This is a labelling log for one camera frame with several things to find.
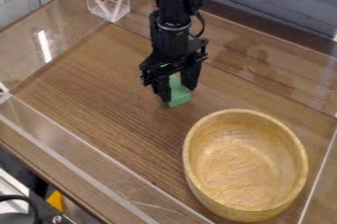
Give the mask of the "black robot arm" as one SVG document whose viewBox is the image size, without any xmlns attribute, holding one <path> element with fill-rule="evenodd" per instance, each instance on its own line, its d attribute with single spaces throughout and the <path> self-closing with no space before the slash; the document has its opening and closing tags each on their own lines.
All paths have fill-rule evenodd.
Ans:
<svg viewBox="0 0 337 224">
<path fill-rule="evenodd" d="M 164 103 L 172 100 L 169 76 L 180 74 L 180 83 L 193 91 L 206 59 L 209 40 L 202 37 L 205 21 L 198 12 L 202 0 L 156 0 L 149 15 L 152 53 L 140 64 L 141 81 L 150 85 Z"/>
</svg>

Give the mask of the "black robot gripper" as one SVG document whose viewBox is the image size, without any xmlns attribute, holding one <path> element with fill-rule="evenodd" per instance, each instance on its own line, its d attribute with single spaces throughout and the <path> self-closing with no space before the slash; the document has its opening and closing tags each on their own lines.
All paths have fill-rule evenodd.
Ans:
<svg viewBox="0 0 337 224">
<path fill-rule="evenodd" d="M 196 89 L 209 40 L 201 34 L 193 36 L 189 33 L 190 24 L 181 27 L 165 26 L 160 11 L 150 14 L 149 21 L 152 53 L 140 64 L 141 80 L 145 86 L 153 86 L 154 93 L 168 103 L 170 74 L 180 74 L 181 85 L 189 91 Z"/>
</svg>

